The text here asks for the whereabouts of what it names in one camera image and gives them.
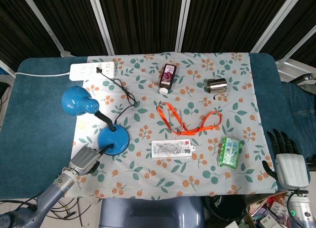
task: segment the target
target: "lanyard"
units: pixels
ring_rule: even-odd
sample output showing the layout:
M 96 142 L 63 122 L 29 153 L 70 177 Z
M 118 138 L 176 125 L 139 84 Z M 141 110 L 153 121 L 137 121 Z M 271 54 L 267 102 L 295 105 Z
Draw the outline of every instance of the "lanyard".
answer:
M 171 126 L 168 122 L 168 120 L 166 119 L 166 117 L 164 116 L 164 113 L 162 111 L 162 109 L 160 108 L 160 106 L 163 106 L 163 105 L 167 105 L 169 107 L 169 110 L 170 111 L 174 111 L 174 116 L 176 117 L 176 119 L 178 120 L 178 122 L 183 126 L 184 128 L 184 131 L 173 131 L 171 129 Z M 219 113 L 218 111 L 211 111 L 209 112 L 206 117 L 202 120 L 202 124 L 200 127 L 196 128 L 196 129 L 192 129 L 192 130 L 189 130 L 187 127 L 186 127 L 186 124 L 185 122 L 182 122 L 181 118 L 179 117 L 179 115 L 177 114 L 176 112 L 176 109 L 168 102 L 162 102 L 160 103 L 158 106 L 157 106 L 157 111 L 160 115 L 160 117 L 162 118 L 162 120 L 164 121 L 164 123 L 167 125 L 167 127 L 173 132 L 175 133 L 176 135 L 195 135 L 196 133 L 199 133 L 201 131 L 204 131 L 204 130 L 213 130 L 216 126 L 220 125 L 221 122 L 222 122 L 222 114 Z M 206 126 L 204 127 L 204 123 L 205 121 L 207 120 L 207 118 L 212 115 L 212 114 L 217 114 L 219 116 L 219 123 L 217 125 L 212 125 L 212 126 Z

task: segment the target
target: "power strip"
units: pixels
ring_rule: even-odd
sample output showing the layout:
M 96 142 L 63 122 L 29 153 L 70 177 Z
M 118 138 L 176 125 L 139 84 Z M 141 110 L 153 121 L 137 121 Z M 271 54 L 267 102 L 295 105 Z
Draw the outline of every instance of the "power strip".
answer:
M 108 78 L 115 77 L 114 62 L 99 62 L 99 63 L 71 64 L 69 79 L 71 81 L 106 79 L 105 76 L 97 73 L 97 67 L 101 68 L 102 73 Z

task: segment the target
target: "brown bottle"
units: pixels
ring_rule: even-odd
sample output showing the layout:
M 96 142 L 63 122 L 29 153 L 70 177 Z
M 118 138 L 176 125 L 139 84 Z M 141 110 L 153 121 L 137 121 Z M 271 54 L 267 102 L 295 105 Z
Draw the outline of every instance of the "brown bottle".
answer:
M 168 94 L 168 91 L 171 89 L 172 82 L 174 79 L 174 76 L 176 74 L 177 66 L 172 64 L 166 64 L 164 66 L 161 79 L 159 82 L 159 93 L 162 95 Z

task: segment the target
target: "floral tablecloth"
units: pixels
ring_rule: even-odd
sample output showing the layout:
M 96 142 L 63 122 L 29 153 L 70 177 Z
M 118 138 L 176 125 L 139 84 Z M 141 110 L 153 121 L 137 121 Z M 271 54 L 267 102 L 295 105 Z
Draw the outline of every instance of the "floral tablecloth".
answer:
M 176 196 L 270 193 L 276 182 L 264 172 L 262 160 L 273 167 L 263 134 L 253 87 L 248 53 L 159 53 L 146 55 L 92 56 L 88 62 L 113 61 L 116 78 L 131 91 L 138 105 L 118 120 L 130 134 L 128 149 L 116 156 L 104 155 L 91 175 L 78 176 L 66 196 L 122 197 L 159 200 Z M 172 89 L 158 93 L 166 63 L 177 66 Z M 224 77 L 228 89 L 213 100 L 206 81 Z M 100 103 L 100 111 L 114 119 L 126 106 L 123 91 L 108 80 L 85 81 L 83 87 Z M 222 124 L 193 137 L 176 136 L 156 111 L 170 102 L 183 112 L 189 128 L 198 127 L 213 110 L 223 114 Z M 205 125 L 213 124 L 213 119 Z M 105 123 L 94 115 L 78 116 L 72 156 L 83 146 L 98 148 L 97 136 Z M 241 140 L 237 169 L 218 166 L 224 137 Z M 189 138 L 192 157 L 151 158 L 151 141 Z

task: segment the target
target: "green box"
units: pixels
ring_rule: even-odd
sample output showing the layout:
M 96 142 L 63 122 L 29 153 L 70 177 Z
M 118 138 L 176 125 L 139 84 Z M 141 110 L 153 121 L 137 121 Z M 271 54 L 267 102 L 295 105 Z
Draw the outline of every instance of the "green box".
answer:
M 241 142 L 233 138 L 224 138 L 221 155 L 219 157 L 219 166 L 229 166 L 236 169 L 239 162 L 239 152 Z

